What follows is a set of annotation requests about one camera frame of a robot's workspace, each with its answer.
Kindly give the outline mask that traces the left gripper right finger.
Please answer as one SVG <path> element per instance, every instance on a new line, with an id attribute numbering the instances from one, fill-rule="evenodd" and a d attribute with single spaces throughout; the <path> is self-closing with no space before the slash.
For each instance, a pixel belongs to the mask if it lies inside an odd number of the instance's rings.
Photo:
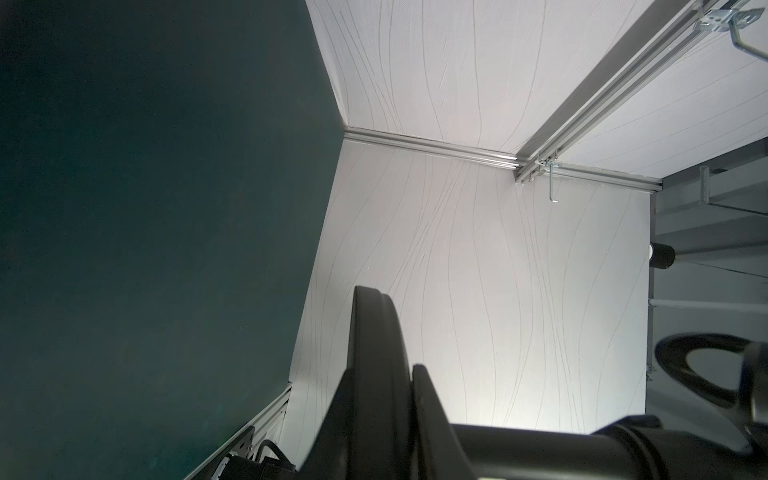
<path id="1" fill-rule="evenodd" d="M 413 398 L 419 479 L 475 479 L 471 464 L 449 422 L 429 372 L 413 367 Z"/>

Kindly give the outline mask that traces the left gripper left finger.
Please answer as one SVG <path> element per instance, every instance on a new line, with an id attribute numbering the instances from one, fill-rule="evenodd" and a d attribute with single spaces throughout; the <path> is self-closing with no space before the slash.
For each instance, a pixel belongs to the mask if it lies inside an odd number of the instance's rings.
<path id="1" fill-rule="evenodd" d="M 347 368 L 301 479 L 408 479 L 413 452 L 409 362 L 392 299 L 354 289 Z"/>

